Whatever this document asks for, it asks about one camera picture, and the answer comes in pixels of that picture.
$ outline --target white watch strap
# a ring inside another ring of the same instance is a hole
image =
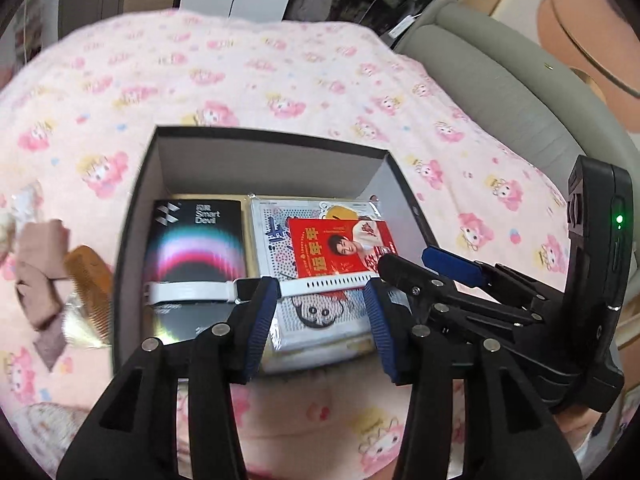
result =
[[[291,296],[304,296],[305,294],[321,294],[322,292],[335,292],[337,290],[350,290],[362,288],[371,278],[377,278],[375,272],[352,272],[350,274],[332,274],[331,276],[315,276],[313,278],[299,278],[280,282],[280,291],[283,298]]]
[[[147,283],[146,304],[179,303],[181,301],[226,301],[236,300],[234,282],[175,282]]]

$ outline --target cartoon print bedsheet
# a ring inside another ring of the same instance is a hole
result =
[[[254,25],[174,10],[121,16],[30,63],[0,94],[0,124],[0,206],[38,181],[44,218],[62,219],[71,247],[87,244],[111,264],[154,126],[242,126],[390,150],[444,248],[564,287],[568,238],[556,188],[474,124],[419,63],[356,25]],[[49,372],[16,299],[13,264],[10,255],[0,272],[0,404],[53,475],[110,380],[110,352],[68,346]],[[375,356],[238,386],[248,468],[273,478],[366,478],[398,455],[409,393],[390,384]]]

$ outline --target silver screw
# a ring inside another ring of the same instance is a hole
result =
[[[223,336],[231,332],[231,327],[226,323],[218,323],[213,326],[211,331],[213,332],[213,335]]]
[[[495,339],[485,339],[482,346],[489,352],[497,352],[500,349],[500,342]]]
[[[411,332],[418,337],[427,337],[431,333],[431,329],[425,325],[414,325]]]
[[[153,352],[159,346],[160,346],[160,343],[158,342],[158,339],[156,339],[155,337],[150,337],[149,339],[145,339],[142,342],[142,349],[145,352]]]

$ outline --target bed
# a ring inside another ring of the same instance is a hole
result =
[[[632,172],[640,171],[638,152],[631,144],[629,153],[615,120],[568,69],[482,20],[490,18],[436,0],[396,53],[347,23],[254,25],[168,10],[84,28],[0,94],[0,206],[37,182],[42,217],[62,219],[71,247],[87,244],[113,264],[156,124],[329,137],[390,150],[444,248],[562,289],[563,194],[575,156]],[[497,36],[504,47],[491,41]],[[53,476],[110,380],[110,350],[67,346],[48,371],[16,300],[12,265],[10,255],[0,270],[0,406]],[[376,474],[398,454],[409,394],[390,384],[375,356],[234,387],[247,467],[263,478]],[[186,407],[180,394],[185,472]],[[452,474],[463,450],[460,386],[454,412]]]

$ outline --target open box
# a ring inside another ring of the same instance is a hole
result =
[[[369,146],[241,128],[162,126],[127,212],[114,277],[114,371],[144,339],[143,267],[154,202],[177,194],[368,200],[375,195],[398,253],[420,264],[436,240],[391,154]]]

